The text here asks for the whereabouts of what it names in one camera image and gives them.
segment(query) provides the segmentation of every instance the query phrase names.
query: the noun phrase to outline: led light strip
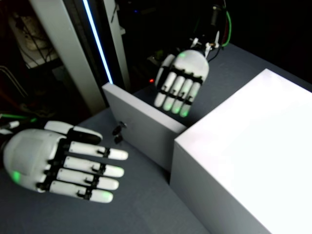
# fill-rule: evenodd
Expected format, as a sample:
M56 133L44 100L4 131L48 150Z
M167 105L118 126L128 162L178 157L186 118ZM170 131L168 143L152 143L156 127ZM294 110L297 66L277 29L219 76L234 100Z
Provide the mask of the led light strip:
M101 59L102 59L102 62L103 62L103 65L104 65L105 72L107 74L108 80L109 80L109 82L111 84L113 84L111 73L109 72L108 65L107 65L107 62L106 62L106 59L105 59L105 56L104 56L104 52L103 52L101 43L99 41L98 32L97 32L96 26L95 26L93 18L92 18L92 14L91 14L91 11L90 11L88 0L83 0L83 5L84 5L84 8L86 9L86 12L87 12L87 15L88 15L88 19L89 19L89 22L90 22L90 25L91 25L91 28L92 28L92 32L93 32L94 38L95 38L96 43L97 43L98 51L99 51L99 53L101 55Z

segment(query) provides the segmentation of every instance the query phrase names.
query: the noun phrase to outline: table surface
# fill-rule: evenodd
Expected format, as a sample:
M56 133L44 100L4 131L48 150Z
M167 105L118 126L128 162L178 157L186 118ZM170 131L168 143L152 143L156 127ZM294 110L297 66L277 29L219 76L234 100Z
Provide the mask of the table surface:
M229 45L210 64L210 74L190 114L175 117L190 126L222 103L265 68L312 90L296 76ZM155 90L148 87L136 96L153 103ZM127 161L114 161L125 169L120 187L109 204L56 195L39 194L14 184L0 170L1 233L108 233L108 234L208 234L208 231L169 187L169 174L140 151L122 142L115 145L111 132L115 120L110 109L86 120L81 126L103 134L101 145L129 152Z

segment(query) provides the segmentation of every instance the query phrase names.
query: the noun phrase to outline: white robotic hand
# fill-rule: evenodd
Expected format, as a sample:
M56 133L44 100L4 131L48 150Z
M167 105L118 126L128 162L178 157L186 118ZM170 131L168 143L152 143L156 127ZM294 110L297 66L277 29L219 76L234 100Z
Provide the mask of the white robotic hand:
M121 167L81 159L78 155L126 160L126 151L98 146L100 133L64 122L49 121L44 130L14 135L3 150L4 167L20 186L109 203L122 177Z
M186 117L201 85L209 73L205 56L197 50L186 50L177 57L168 55L158 71L155 85L159 90L154 106Z

